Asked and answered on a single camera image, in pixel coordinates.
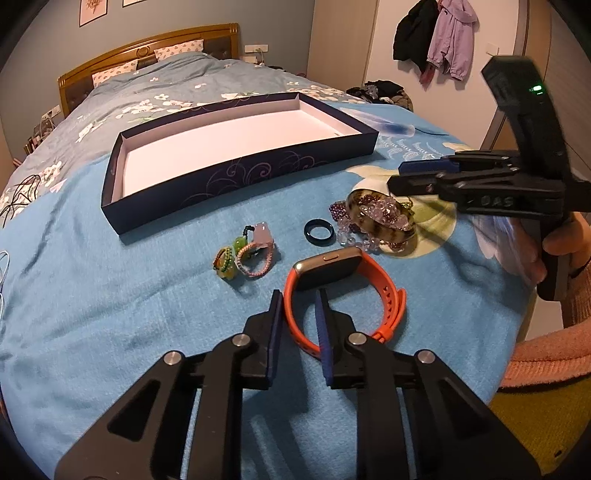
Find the person right hand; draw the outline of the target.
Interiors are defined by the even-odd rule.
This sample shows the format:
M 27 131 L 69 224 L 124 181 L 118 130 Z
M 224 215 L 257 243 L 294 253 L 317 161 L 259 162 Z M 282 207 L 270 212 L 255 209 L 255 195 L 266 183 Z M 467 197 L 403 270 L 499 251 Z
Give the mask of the person right hand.
M 590 225 L 580 212 L 560 228 L 550 233 L 542 243 L 535 241 L 523 228 L 520 219 L 511 218 L 516 249 L 521 262 L 521 270 L 533 285 L 542 282 L 547 269 L 542 261 L 543 252 L 553 256 L 567 256 L 570 260 L 570 275 L 584 269 L 590 261 Z

